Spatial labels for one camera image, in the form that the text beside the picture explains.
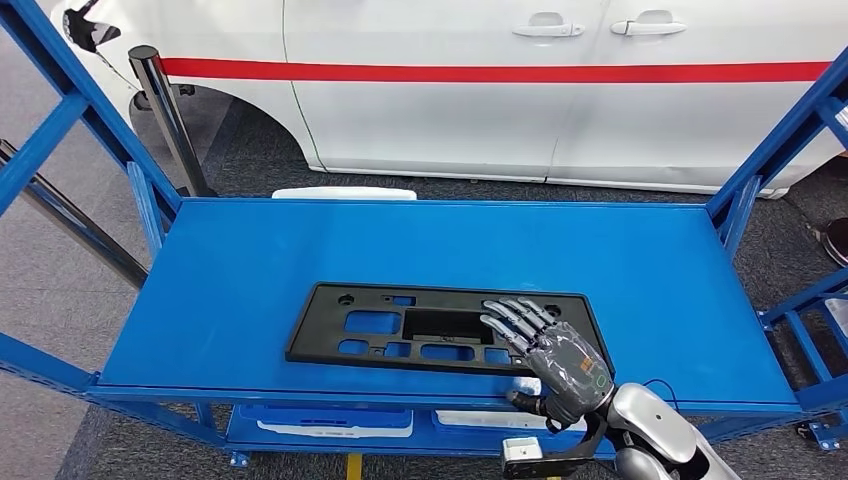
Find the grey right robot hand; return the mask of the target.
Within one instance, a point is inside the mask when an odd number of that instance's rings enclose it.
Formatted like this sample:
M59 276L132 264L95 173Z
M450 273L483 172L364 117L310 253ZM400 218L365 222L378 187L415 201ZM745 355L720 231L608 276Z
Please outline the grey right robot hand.
M526 297L482 302L480 321L503 337L548 388L546 395L518 390L506 398L518 410L546 419L558 433L597 410L614 390L603 356L567 321Z

